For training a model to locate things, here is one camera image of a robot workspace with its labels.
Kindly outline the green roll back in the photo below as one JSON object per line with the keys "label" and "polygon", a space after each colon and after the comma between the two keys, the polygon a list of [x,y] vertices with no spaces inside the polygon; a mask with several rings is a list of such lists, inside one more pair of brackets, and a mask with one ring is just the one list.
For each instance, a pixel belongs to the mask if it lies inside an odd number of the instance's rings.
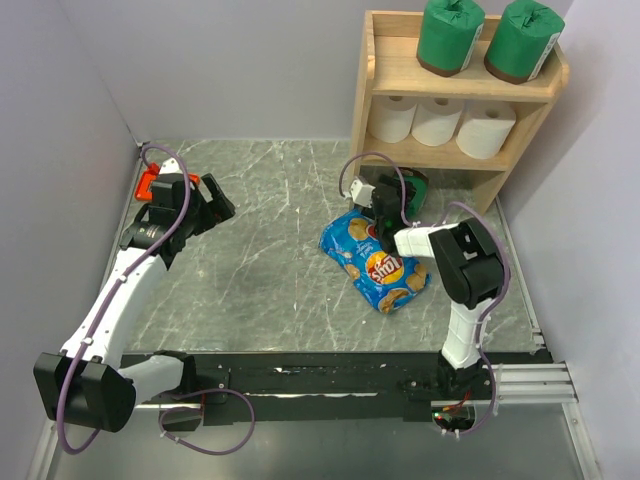
{"label": "green roll back", "polygon": [[426,70],[451,77],[464,70],[485,21],[484,10],[468,0],[427,2],[416,58]]}

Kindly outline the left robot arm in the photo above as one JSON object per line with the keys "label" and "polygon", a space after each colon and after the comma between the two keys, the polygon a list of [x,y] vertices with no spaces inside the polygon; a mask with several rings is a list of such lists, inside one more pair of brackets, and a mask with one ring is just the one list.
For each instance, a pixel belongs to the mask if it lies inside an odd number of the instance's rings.
{"label": "left robot arm", "polygon": [[235,207],[210,174],[186,184],[161,174],[119,243],[113,270],[89,314],[55,354],[33,368],[46,415],[68,424],[120,431],[135,406],[166,393],[190,400],[198,389],[196,363],[184,352],[159,350],[130,367],[121,361],[130,329],[150,293],[187,240],[231,219]]}

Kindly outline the white paper towel roll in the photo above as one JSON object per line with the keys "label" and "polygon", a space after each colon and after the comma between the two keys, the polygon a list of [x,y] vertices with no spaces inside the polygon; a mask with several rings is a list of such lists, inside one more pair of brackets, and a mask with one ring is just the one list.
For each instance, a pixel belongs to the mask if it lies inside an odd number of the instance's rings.
{"label": "white paper towel roll", "polygon": [[386,143],[398,143],[410,133],[417,101],[413,97],[374,96],[368,119],[368,132]]}
{"label": "white paper towel roll", "polygon": [[495,157],[516,123],[516,113],[502,101],[472,101],[459,128],[456,144],[465,155],[479,160]]}
{"label": "white paper towel roll", "polygon": [[437,147],[451,140],[464,110],[465,101],[426,97],[418,101],[411,135],[422,145]]}

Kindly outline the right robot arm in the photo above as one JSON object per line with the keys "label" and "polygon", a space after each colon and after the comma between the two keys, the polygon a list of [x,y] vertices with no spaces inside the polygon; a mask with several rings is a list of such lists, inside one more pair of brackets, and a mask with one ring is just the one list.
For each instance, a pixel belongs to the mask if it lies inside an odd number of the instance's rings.
{"label": "right robot arm", "polygon": [[501,241],[481,215],[468,205],[447,205],[433,225],[406,221],[418,192],[400,174],[383,175],[374,184],[370,209],[382,249],[395,257],[432,258],[451,300],[445,342],[439,352],[435,385],[456,399],[495,385],[482,342],[485,321],[503,300],[511,270]]}

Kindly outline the green paper towel roll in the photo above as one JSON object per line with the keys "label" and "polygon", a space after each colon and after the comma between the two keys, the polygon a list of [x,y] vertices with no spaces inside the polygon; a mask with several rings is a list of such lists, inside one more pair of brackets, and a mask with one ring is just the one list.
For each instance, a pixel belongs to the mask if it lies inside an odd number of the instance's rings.
{"label": "green paper towel roll", "polygon": [[537,1],[504,10],[484,58],[486,69],[513,84],[535,79],[565,28],[563,18]]}

